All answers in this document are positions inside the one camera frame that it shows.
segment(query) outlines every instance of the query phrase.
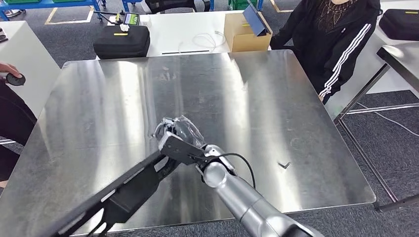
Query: metal table top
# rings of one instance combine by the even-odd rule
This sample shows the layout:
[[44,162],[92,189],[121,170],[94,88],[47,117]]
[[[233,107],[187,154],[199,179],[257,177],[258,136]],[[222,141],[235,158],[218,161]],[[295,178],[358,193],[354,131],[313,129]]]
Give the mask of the metal table top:
[[[35,236],[94,198],[156,151],[162,117],[182,114],[207,142],[244,155],[257,190],[282,212],[376,200],[289,50],[79,61],[63,67],[0,198],[0,236]],[[195,168],[181,165],[113,230],[227,218]]]
[[385,45],[377,54],[419,91],[419,42]]

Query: blue metal rack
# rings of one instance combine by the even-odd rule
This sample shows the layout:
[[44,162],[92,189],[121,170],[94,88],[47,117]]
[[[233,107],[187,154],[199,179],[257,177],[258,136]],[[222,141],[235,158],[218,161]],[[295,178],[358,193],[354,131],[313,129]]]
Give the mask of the blue metal rack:
[[[106,1],[102,0],[102,5],[105,6],[105,4],[106,4]],[[100,11],[99,4],[96,0],[67,1],[67,2],[53,2],[52,0],[41,0],[40,2],[17,3],[17,4],[7,4],[2,1],[0,2],[0,17],[4,21],[9,20],[9,18],[3,12],[6,10],[37,9],[37,8],[68,7],[68,6],[93,6],[96,11]]]

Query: white cable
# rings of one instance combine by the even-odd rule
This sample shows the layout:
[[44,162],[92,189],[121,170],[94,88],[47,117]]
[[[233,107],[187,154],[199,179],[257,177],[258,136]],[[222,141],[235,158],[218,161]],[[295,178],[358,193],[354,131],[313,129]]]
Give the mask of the white cable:
[[[225,44],[225,42],[226,42],[226,38],[225,38],[223,33],[221,33],[220,31],[214,31],[214,33],[216,35],[220,35],[220,36],[223,37],[223,40],[220,44],[217,44],[215,39],[208,33],[202,33],[202,34],[198,34],[198,35],[194,36],[192,38],[192,42],[199,47],[211,48],[211,52],[213,52],[217,47],[220,47],[221,45]],[[207,45],[202,45],[202,44],[196,43],[195,39],[198,38],[198,37],[205,38],[210,44],[212,44],[212,46],[207,46]]]
[[[365,109],[369,109],[367,106],[365,106],[365,105],[363,105],[363,104],[361,104],[361,103],[359,103],[359,102],[357,102],[357,104],[358,104],[358,105],[360,105],[360,106],[362,106],[362,107],[364,107]],[[375,114],[377,114],[377,115],[379,115],[380,117],[382,117],[382,118],[384,118],[384,119],[386,119],[386,120],[390,121],[390,122],[393,122],[393,123],[395,123],[395,124],[399,125],[400,127],[402,127],[402,128],[404,128],[405,130],[407,130],[409,133],[411,133],[411,134],[413,134],[413,135],[415,135],[415,136],[419,137],[419,134],[412,132],[410,129],[408,129],[408,128],[406,128],[405,126],[403,126],[403,125],[399,124],[398,122],[396,122],[396,121],[394,121],[394,120],[391,120],[391,119],[389,119],[389,118],[387,118],[387,117],[385,117],[385,116],[381,115],[381,114],[380,114],[380,113],[378,113],[378,112],[374,112],[374,113],[375,113]]]

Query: black cable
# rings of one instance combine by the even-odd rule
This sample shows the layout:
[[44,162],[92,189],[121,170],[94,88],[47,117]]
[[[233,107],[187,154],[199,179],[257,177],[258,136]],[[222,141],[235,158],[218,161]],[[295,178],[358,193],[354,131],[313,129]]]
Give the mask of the black cable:
[[256,181],[254,180],[253,170],[251,169],[251,166],[250,166],[250,163],[248,162],[248,160],[246,160],[246,158],[244,158],[241,154],[238,154],[238,153],[224,153],[224,154],[221,154],[221,155],[215,156],[215,157],[220,158],[220,157],[224,157],[224,156],[240,157],[246,163],[246,165],[248,165],[248,168],[249,168],[250,174],[251,174],[251,181],[253,182],[253,188],[256,189]]

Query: person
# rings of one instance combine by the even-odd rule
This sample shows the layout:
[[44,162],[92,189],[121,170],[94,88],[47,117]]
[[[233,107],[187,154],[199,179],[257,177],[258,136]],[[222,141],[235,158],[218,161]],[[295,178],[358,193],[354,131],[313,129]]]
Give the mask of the person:
[[294,51],[325,104],[351,78],[381,14],[379,0],[302,0],[270,45]]
[[[0,62],[0,73],[11,73],[15,77],[22,75],[15,66]],[[0,81],[0,136],[22,145],[31,135],[37,118],[13,90]],[[4,188],[19,159],[19,155],[0,145],[0,187]]]

